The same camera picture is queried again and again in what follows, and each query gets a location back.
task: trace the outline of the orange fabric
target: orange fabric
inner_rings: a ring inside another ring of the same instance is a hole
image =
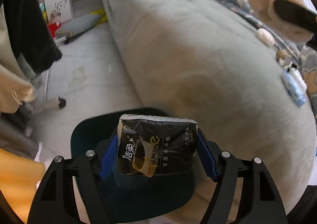
[[[0,149],[0,190],[18,217],[27,223],[36,184],[45,173],[42,163]]]

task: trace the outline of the white floor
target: white floor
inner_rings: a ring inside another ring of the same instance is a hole
[[[35,115],[32,137],[55,155],[70,158],[69,141],[78,123],[92,116],[140,107],[141,103],[107,23],[59,48],[63,57],[50,68],[46,100],[60,96],[67,104],[61,110],[48,109]],[[43,103],[43,85],[38,93],[35,105]]]

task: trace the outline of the beige cloth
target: beige cloth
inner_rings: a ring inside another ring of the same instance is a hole
[[[282,20],[274,9],[276,0],[248,0],[259,20],[272,28],[275,32],[283,37],[296,42],[306,43],[312,37],[313,33],[297,25]],[[288,0],[300,6],[305,6],[303,0]]]
[[[14,113],[19,101],[30,102],[36,90],[26,80],[11,49],[3,5],[0,7],[0,112]]]
[[[310,103],[297,107],[275,51],[215,0],[103,0],[112,35],[144,106],[197,121],[208,140],[240,159],[263,159],[288,213],[302,196],[316,152]],[[198,157],[193,198],[168,214],[199,223],[215,184]],[[239,204],[238,194],[230,220]]]

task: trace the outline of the dark teal chair seat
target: dark teal chair seat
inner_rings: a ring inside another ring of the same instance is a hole
[[[72,158],[95,149],[100,141],[108,139],[123,114],[166,116],[160,110],[142,108],[83,120],[71,136]],[[80,191],[79,180],[76,181]],[[99,188],[112,219],[124,223],[161,216],[183,206],[191,199],[195,185],[193,173],[148,178],[120,174],[114,166],[112,174],[99,182]]]

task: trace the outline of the gray sofa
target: gray sofa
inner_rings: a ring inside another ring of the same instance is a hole
[[[284,88],[275,51],[256,29],[214,0],[103,0],[126,69],[144,106],[192,118],[207,139],[237,158],[263,159],[286,213],[307,187],[316,152],[309,100],[297,107]],[[167,215],[199,223],[215,184],[198,157],[196,191]],[[241,183],[230,220],[239,204]]]

